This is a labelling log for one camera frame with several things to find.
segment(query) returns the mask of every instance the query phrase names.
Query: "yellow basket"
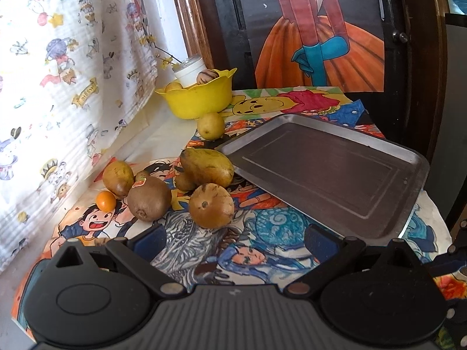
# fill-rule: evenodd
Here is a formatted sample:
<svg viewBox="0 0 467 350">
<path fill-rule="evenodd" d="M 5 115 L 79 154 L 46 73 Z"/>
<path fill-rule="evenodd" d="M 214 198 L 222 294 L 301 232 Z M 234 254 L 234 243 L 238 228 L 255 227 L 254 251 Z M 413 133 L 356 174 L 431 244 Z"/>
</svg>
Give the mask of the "yellow basket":
<svg viewBox="0 0 467 350">
<path fill-rule="evenodd" d="M 219 77 L 202 85 L 165 93 L 158 89 L 178 118 L 185 120 L 200 118 L 205 113 L 220 112 L 232 101 L 232 77 L 237 69 L 218 71 Z"/>
</svg>

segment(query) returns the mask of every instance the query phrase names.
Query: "cartoon print curtain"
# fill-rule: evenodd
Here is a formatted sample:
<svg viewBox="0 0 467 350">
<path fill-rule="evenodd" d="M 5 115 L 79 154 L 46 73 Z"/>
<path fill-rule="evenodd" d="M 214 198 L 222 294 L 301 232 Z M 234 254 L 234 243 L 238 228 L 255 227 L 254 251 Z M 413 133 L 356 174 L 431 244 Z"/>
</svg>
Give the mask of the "cartoon print curtain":
<svg viewBox="0 0 467 350">
<path fill-rule="evenodd" d="M 0 272 L 150 97 L 142 0 L 0 1 Z"/>
</svg>

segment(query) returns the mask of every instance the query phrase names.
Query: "open mouth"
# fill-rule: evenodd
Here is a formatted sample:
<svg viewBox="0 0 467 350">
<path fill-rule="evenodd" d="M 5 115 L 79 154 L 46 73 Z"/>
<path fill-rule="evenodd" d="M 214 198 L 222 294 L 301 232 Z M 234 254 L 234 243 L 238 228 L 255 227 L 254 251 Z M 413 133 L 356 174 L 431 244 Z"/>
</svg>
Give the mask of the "open mouth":
<svg viewBox="0 0 467 350">
<path fill-rule="evenodd" d="M 93 223 L 90 223 L 89 224 L 89 228 L 90 229 L 99 229 L 99 228 L 102 228 L 104 226 L 106 226 L 106 221 L 96 221 L 96 222 L 93 222 Z"/>
</svg>

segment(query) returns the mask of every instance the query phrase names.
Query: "door poster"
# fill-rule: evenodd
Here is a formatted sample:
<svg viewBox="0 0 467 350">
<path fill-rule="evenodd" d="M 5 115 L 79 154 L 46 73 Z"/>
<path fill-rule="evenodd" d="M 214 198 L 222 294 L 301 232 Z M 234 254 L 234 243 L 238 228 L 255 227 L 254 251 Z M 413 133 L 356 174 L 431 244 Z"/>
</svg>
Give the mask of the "door poster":
<svg viewBox="0 0 467 350">
<path fill-rule="evenodd" d="M 384 91 L 380 0 L 241 0 L 258 88 Z"/>
</svg>

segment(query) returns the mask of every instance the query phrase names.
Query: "orange skirt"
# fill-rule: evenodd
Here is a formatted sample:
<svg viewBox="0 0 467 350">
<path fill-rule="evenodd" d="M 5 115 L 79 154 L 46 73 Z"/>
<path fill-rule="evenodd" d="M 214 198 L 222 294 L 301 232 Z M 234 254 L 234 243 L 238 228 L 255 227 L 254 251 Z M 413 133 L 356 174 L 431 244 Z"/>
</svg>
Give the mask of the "orange skirt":
<svg viewBox="0 0 467 350">
<path fill-rule="evenodd" d="M 346 23 L 350 51 L 339 58 L 325 60 L 328 85 L 342 92 L 382 92 L 384 90 L 384 42 L 373 34 Z M 326 16 L 318 17 L 319 41 L 333 36 Z M 281 17 L 269 33 L 256 65 L 258 88 L 311 86 L 293 54 L 302 47 L 297 24 Z"/>
</svg>

